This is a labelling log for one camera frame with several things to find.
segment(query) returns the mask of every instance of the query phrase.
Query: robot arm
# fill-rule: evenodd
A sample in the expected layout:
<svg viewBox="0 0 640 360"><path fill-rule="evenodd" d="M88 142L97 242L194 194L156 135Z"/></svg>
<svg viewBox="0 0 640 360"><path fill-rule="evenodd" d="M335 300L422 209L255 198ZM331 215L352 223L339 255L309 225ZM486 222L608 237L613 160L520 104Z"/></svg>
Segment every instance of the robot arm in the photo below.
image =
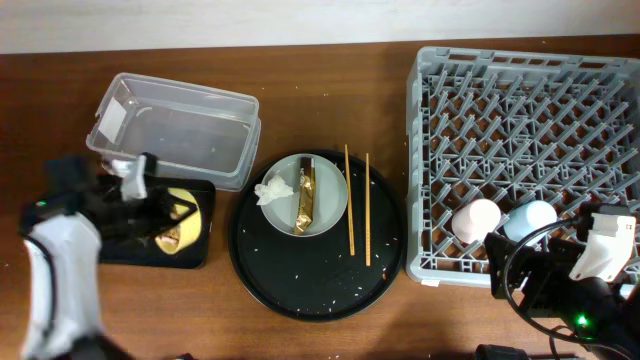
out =
<svg viewBox="0 0 640 360"><path fill-rule="evenodd" d="M618 276L634 246L635 217L628 208L612 205L587 204L580 213L517 245L489 234L485 247L491 293L508 300L523 320L552 338L582 344L602 359L640 358L640 296L635 291L625 300L619 293L624 276ZM560 226L575 226L583 244L554 238L546 252L526 246L539 233ZM524 298L518 305L511 293L520 287ZM546 329L534 317L560 318L574 335Z"/></svg>
<svg viewBox="0 0 640 360"><path fill-rule="evenodd" d="M100 316L98 254L103 241L153 238L197 209L153 186L156 159L119 162L117 188L101 187L80 158L50 162L51 191L21 221L31 267L31 313L23 358L128 359L107 338ZM187 209L176 218L175 204Z"/></svg>

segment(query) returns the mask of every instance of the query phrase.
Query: food wrapper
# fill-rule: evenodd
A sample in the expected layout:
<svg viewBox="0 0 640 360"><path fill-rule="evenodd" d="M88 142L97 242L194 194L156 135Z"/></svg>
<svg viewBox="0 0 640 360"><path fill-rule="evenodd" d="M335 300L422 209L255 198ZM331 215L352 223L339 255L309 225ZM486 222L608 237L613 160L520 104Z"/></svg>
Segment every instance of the food wrapper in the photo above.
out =
<svg viewBox="0 0 640 360"><path fill-rule="evenodd" d="M293 233L302 235L313 222L313 202L316 196L316 168L313 158L300 158L300 204Z"/></svg>

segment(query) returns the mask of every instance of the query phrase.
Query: gray dish rack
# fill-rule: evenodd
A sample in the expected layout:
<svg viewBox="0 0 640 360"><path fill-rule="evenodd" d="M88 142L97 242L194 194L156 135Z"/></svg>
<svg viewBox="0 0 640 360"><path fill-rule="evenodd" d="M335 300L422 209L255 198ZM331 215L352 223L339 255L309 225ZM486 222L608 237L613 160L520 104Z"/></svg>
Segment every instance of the gray dish rack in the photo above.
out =
<svg viewBox="0 0 640 360"><path fill-rule="evenodd" d="M490 285L482 243L451 232L452 215L476 198L498 204L498 228L534 199L560 217L585 201L637 213L639 86L635 59L421 49L407 80L409 276ZM571 229L554 235L576 241ZM629 283L640 275L639 239Z"/></svg>

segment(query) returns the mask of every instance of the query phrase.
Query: green light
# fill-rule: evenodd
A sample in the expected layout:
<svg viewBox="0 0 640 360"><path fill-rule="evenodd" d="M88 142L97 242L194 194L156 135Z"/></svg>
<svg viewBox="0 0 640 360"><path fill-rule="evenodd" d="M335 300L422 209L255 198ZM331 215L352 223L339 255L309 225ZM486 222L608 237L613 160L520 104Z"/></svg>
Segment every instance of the green light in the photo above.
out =
<svg viewBox="0 0 640 360"><path fill-rule="evenodd" d="M589 325L589 320L587 320L587 318L584 317L584 315L580 315L578 316L578 325L587 326Z"/></svg>

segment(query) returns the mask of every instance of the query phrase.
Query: black cable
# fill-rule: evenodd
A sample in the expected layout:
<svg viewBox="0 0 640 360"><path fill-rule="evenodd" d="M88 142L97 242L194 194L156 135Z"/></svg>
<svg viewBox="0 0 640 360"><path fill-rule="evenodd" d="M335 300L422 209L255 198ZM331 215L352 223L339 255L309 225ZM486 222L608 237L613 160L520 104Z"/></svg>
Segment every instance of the black cable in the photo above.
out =
<svg viewBox="0 0 640 360"><path fill-rule="evenodd" d="M560 329L571 330L567 326L558 325L553 329L551 329L551 331L558 332L558 330ZM560 355L558 355L558 349L556 349L556 340L553 336L549 336L549 348L551 348L551 354L553 354L553 358L556 360L560 360Z"/></svg>
<svg viewBox="0 0 640 360"><path fill-rule="evenodd" d="M509 303L509 305L511 306L511 308L513 309L513 311L516 312L516 314L518 314L518 316L520 316L520 318L522 320L524 320L525 322L527 322L529 325L531 325L533 328L535 328L536 330L540 331L541 333L555 338L555 339L559 339L559 340L564 340L566 342L570 342L570 343L574 343L574 344L579 344L579 345L587 345L587 346L595 346L595 347L600 347L603 349L607 349L613 352L616 352L628 359L631 359L631 357L625 353L623 353L622 351L611 347L609 345L605 345L605 344L600 344L597 341L595 341L594 339L587 339L587 338L581 338L578 336L567 336L567 335L563 335L563 334L559 334L556 331L552 331L551 329L547 329L546 327L540 325L538 322L536 322L535 320L533 320L529 315L525 314L524 312L522 312L522 310L520 309L520 307L518 306L518 304L516 304L515 300L513 299L513 296L511 296L511 291L509 289L509 270L511 269L511 263L513 262L513 260L516 257L516 254L522 250L525 246L527 246L527 243L529 243L529 241L531 241L533 238L537 237L538 235L541 234L545 234L549 231L553 231L556 230L560 227L563 226L572 226L572 225L576 225L580 222L580 218L574 218L574 219L568 219L568 220L560 220L560 221L556 221L555 223L543 226L533 232L531 232L529 235L525 236L522 240L520 240L518 242L518 244L516 244L516 247L513 249L513 251L511 252L511 254L509 256L507 256L507 259L505 261L505 265L504 265L504 269L502 271L502 287L505 290L505 296L507 298L507 302Z"/></svg>

